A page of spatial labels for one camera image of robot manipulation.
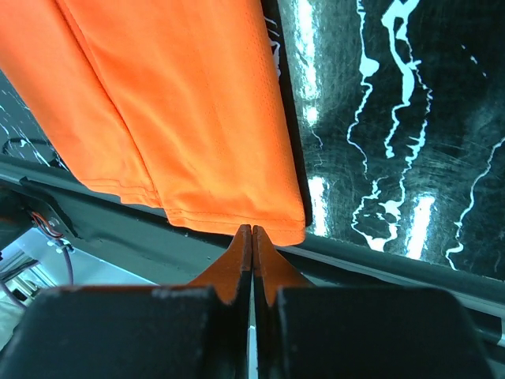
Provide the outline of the orange t-shirt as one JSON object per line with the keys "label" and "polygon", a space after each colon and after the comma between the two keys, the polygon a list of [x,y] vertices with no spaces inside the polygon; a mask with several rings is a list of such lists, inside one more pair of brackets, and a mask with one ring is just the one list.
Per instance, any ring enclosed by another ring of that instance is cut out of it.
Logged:
{"label": "orange t-shirt", "polygon": [[4,1],[1,69],[71,173],[278,246],[307,216],[258,1]]}

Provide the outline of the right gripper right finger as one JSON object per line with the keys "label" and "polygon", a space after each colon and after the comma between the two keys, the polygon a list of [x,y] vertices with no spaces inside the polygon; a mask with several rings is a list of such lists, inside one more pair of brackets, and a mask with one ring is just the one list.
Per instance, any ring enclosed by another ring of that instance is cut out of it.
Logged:
{"label": "right gripper right finger", "polygon": [[282,256],[260,226],[252,229],[252,265],[258,374],[260,378],[284,378],[277,294],[283,288],[306,288],[314,284]]}

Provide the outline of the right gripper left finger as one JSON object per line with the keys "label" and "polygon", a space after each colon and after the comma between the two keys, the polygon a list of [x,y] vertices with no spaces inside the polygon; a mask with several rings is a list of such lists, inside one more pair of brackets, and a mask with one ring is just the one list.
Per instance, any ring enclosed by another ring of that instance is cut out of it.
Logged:
{"label": "right gripper left finger", "polygon": [[252,228],[241,225],[224,254],[189,282],[214,294],[204,347],[204,378],[248,375],[249,300],[252,286]]}

